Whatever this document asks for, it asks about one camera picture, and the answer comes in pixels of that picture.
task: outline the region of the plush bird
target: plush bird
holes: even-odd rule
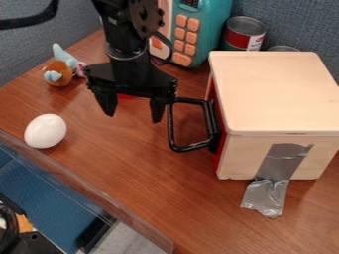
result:
[[[66,86],[70,84],[74,75],[84,77],[82,69],[86,66],[86,63],[80,62],[59,44],[53,44],[52,48],[55,60],[44,67],[44,79],[48,84]]]

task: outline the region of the red can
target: red can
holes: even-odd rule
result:
[[[246,16],[232,17],[226,22],[223,49],[227,51],[258,51],[266,33],[265,25]]]

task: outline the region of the white egg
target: white egg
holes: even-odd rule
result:
[[[65,136],[67,126],[58,115],[44,114],[34,118],[25,130],[25,142],[34,148],[55,146]]]

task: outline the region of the duct tape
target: duct tape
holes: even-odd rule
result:
[[[313,144],[273,144],[247,186],[241,207],[269,218],[281,216],[289,180],[312,147]]]

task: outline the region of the wooden table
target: wooden table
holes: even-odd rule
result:
[[[100,31],[69,51],[88,64],[103,63],[103,43]],[[163,248],[167,244],[144,222],[172,239],[177,253],[339,253],[339,157],[318,181],[290,183],[283,216],[264,218],[240,208],[248,182],[217,180],[207,150],[177,154],[169,148],[166,120],[152,123],[147,99],[120,100],[110,118],[83,80],[62,89],[44,84],[43,66],[1,88],[1,129],[22,140],[33,118],[59,114],[68,125],[66,138],[42,152],[70,170],[47,168]],[[207,64],[163,70],[179,79],[179,95],[203,97]],[[199,113],[177,109],[180,142],[204,136]]]

